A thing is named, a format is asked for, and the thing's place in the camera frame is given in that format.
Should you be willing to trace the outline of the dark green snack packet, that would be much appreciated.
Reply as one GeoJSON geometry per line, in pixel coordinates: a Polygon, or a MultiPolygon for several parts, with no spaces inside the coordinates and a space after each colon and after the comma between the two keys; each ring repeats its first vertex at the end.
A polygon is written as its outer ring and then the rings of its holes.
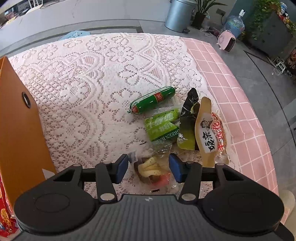
{"type": "Polygon", "coordinates": [[[199,96],[195,88],[191,88],[182,106],[180,114],[179,134],[177,145],[180,149],[198,151],[195,138],[195,123],[199,113],[199,96]]]}

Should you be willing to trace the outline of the clear mixed snack packet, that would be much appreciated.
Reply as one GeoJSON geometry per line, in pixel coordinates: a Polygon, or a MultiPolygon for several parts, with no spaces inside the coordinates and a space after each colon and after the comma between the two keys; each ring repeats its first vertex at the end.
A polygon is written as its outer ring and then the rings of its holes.
{"type": "Polygon", "coordinates": [[[180,186],[169,167],[169,154],[173,143],[154,141],[140,144],[128,153],[129,162],[144,187],[155,194],[177,194],[180,186]]]}

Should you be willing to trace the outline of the beige red snack packet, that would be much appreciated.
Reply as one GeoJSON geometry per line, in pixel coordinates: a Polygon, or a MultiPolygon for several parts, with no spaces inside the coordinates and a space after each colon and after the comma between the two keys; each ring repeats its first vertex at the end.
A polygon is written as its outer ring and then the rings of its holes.
{"type": "Polygon", "coordinates": [[[222,120],[212,111],[212,102],[202,97],[195,122],[195,139],[204,167],[212,168],[215,164],[228,164],[227,140],[222,120]]]}

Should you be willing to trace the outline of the green transparent snack bag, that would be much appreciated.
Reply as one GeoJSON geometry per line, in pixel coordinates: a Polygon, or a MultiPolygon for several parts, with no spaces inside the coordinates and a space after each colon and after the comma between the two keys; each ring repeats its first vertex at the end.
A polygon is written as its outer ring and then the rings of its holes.
{"type": "Polygon", "coordinates": [[[180,109],[171,108],[144,120],[144,127],[151,142],[176,142],[180,130],[180,109]]]}

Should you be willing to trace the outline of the green sausage snack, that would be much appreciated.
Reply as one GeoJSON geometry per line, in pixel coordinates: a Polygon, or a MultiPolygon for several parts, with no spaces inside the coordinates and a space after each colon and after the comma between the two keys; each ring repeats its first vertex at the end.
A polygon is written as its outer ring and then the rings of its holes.
{"type": "Polygon", "coordinates": [[[133,114],[142,114],[145,111],[155,108],[158,104],[164,102],[165,100],[172,98],[175,93],[176,90],[172,86],[159,88],[134,100],[130,104],[129,110],[127,112],[133,114]]]}

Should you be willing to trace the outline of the red chips bag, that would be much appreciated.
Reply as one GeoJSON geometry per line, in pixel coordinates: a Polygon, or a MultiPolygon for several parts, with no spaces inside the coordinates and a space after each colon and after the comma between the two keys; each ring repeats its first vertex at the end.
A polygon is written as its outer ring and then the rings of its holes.
{"type": "Polygon", "coordinates": [[[0,210],[1,210],[1,238],[7,238],[18,231],[18,225],[12,209],[6,199],[6,193],[1,181],[0,190],[0,210]]]}

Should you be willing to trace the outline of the orange cardboard box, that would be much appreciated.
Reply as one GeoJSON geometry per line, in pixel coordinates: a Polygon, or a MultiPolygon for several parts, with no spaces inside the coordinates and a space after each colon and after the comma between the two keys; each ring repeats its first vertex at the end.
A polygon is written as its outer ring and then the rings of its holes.
{"type": "Polygon", "coordinates": [[[56,174],[37,104],[7,57],[1,58],[1,181],[13,207],[17,198],[56,174]]]}

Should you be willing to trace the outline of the white lace tablecloth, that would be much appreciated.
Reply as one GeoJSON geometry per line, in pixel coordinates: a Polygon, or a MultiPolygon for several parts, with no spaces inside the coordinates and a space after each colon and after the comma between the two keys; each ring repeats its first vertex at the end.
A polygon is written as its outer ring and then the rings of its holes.
{"type": "Polygon", "coordinates": [[[37,103],[57,171],[92,168],[121,154],[150,150],[144,117],[130,103],[164,86],[182,105],[191,88],[212,97],[189,45],[177,36],[112,33],[60,40],[9,58],[37,103]]]}

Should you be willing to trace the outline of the pink space heater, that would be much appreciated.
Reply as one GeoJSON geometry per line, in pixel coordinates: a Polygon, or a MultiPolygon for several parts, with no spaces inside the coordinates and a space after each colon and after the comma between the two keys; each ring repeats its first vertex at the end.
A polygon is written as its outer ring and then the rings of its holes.
{"type": "Polygon", "coordinates": [[[230,52],[236,43],[236,37],[229,31],[223,31],[218,38],[217,45],[219,49],[230,52]]]}

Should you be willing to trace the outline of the light blue plastic stool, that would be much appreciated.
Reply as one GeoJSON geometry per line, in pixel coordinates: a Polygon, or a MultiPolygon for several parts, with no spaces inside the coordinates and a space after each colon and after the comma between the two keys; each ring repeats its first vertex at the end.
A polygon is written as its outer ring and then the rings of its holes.
{"type": "Polygon", "coordinates": [[[60,37],[59,41],[60,40],[71,39],[71,38],[78,38],[78,37],[88,36],[88,35],[91,35],[91,33],[88,32],[88,31],[75,30],[75,31],[71,31],[71,32],[67,33],[63,37],[60,37]]]}

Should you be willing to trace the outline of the potted plant by bin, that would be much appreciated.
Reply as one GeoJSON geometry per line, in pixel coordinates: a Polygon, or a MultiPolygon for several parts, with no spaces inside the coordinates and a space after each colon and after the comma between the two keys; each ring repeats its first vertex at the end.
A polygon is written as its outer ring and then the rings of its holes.
{"type": "Polygon", "coordinates": [[[197,0],[196,2],[196,13],[193,18],[191,26],[196,29],[201,29],[202,22],[206,17],[207,11],[213,6],[227,6],[227,4],[219,3],[216,0],[197,0]]]}

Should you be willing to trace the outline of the blue water bottle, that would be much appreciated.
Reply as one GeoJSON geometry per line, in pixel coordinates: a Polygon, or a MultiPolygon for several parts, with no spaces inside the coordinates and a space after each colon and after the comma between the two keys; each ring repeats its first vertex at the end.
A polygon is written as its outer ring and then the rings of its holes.
{"type": "Polygon", "coordinates": [[[237,16],[230,16],[224,25],[224,30],[229,30],[237,39],[240,34],[245,30],[245,24],[243,22],[243,16],[245,10],[242,9],[237,16]]]}

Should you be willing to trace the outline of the blue metal trash bin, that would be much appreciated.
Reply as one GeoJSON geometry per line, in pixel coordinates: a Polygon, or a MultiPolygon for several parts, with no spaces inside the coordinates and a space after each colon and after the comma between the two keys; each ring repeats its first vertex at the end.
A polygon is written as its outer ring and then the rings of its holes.
{"type": "Polygon", "coordinates": [[[188,27],[196,5],[196,1],[172,0],[165,27],[178,33],[189,33],[188,27]]]}

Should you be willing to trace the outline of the white marble tv bench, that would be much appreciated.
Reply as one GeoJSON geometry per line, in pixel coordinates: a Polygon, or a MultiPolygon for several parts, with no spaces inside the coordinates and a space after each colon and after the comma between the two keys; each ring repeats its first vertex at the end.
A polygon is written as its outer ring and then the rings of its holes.
{"type": "Polygon", "coordinates": [[[46,30],[89,21],[165,21],[169,1],[62,1],[17,17],[1,28],[1,49],[46,30]]]}

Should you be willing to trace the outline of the hanging ivy plant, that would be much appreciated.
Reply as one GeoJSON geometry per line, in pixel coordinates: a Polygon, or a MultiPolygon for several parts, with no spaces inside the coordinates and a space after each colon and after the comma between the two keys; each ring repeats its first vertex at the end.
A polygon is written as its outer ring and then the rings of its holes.
{"type": "Polygon", "coordinates": [[[254,40],[257,40],[259,34],[265,28],[265,22],[271,17],[272,14],[281,20],[279,15],[281,11],[280,1],[276,0],[258,0],[254,1],[254,10],[250,16],[250,22],[247,27],[247,34],[254,40]]]}

